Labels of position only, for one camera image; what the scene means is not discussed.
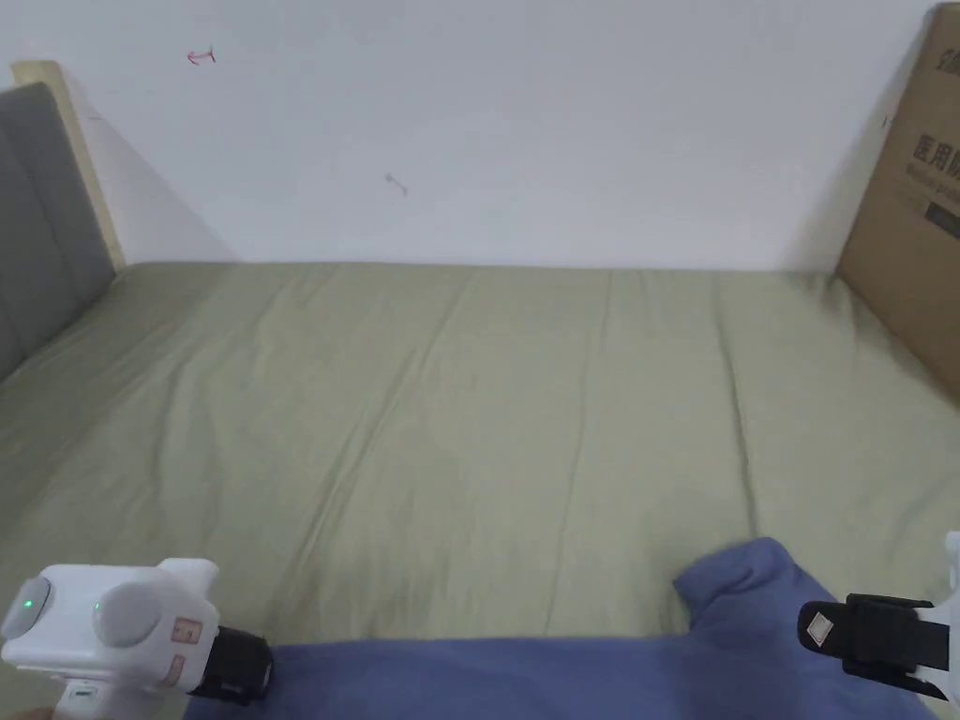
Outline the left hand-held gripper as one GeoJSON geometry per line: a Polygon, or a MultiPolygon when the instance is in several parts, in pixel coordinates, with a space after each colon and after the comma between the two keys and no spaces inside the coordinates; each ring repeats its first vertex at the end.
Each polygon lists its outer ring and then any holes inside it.
{"type": "Polygon", "coordinates": [[[48,566],[9,607],[3,661],[64,685],[55,719],[150,719],[174,695],[246,706],[266,696],[274,658],[219,622],[218,572],[197,558],[48,566]]]}

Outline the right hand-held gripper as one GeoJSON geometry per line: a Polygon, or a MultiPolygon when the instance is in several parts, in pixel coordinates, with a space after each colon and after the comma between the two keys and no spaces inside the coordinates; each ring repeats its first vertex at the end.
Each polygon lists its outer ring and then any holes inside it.
{"type": "Polygon", "coordinates": [[[846,657],[867,668],[877,682],[904,686],[930,698],[959,702],[959,532],[945,548],[951,594],[923,607],[917,601],[851,594],[847,603],[811,601],[798,614],[798,640],[813,653],[846,657]]]}

